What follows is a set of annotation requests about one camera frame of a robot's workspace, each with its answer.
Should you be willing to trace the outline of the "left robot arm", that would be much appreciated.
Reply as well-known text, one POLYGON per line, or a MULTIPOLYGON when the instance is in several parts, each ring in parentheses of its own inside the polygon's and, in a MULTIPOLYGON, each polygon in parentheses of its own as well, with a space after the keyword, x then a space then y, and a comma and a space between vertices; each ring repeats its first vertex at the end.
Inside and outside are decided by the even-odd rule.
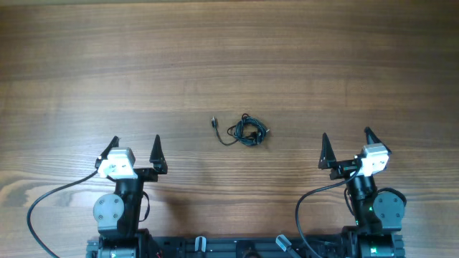
POLYGON ((149 230, 139 229, 150 209, 141 217, 141 202, 148 198, 144 183, 157 182, 166 174, 168 166, 161 147, 160 136, 155 137, 149 162, 150 168, 136 168, 136 158, 129 147, 119 146, 115 136, 95 162, 102 178, 115 182, 113 193, 101 196, 94 204, 93 216, 98 224, 97 240, 87 243, 87 258, 162 257, 163 251, 153 240, 149 230))

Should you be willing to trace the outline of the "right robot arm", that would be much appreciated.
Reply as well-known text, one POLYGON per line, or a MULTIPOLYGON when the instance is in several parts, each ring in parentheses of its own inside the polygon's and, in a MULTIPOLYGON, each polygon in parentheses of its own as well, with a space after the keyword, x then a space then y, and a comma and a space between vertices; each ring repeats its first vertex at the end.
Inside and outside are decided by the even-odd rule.
POLYGON ((374 175, 384 171, 391 150, 371 128, 364 129, 366 145, 350 160, 338 161, 330 140, 322 136, 318 167, 329 169, 330 179, 346 182, 346 204, 355 225, 345 226, 338 246, 322 248, 326 257, 405 257, 404 242, 398 234, 407 205, 406 197, 393 188, 377 188, 374 175))

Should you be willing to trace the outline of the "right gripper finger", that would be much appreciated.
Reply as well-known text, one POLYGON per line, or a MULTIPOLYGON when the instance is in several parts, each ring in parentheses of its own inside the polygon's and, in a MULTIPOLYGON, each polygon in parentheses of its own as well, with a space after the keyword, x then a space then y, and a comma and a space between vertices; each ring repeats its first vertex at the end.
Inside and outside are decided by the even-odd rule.
POLYGON ((392 154, 392 151, 376 136, 370 127, 365 127, 364 132, 366 134, 366 142, 368 145, 381 143, 387 149, 388 154, 392 154))
POLYGON ((318 162, 318 168, 328 169, 337 167, 337 160, 326 133, 322 135, 322 149, 318 162))

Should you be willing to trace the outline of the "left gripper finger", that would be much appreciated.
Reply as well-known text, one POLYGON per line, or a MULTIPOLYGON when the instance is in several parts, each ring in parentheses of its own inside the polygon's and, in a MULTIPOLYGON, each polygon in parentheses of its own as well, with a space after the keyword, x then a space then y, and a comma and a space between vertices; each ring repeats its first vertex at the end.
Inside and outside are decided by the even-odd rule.
POLYGON ((157 174, 167 174, 168 165, 162 151, 161 139, 159 135, 156 135, 155 137, 149 162, 153 165, 153 169, 157 172, 157 174))
POLYGON ((97 157, 95 161, 95 168, 99 168, 102 161, 108 159, 108 154, 113 148, 117 148, 119 146, 119 140, 120 138, 118 136, 114 136, 111 142, 108 144, 108 146, 105 148, 105 150, 97 157))

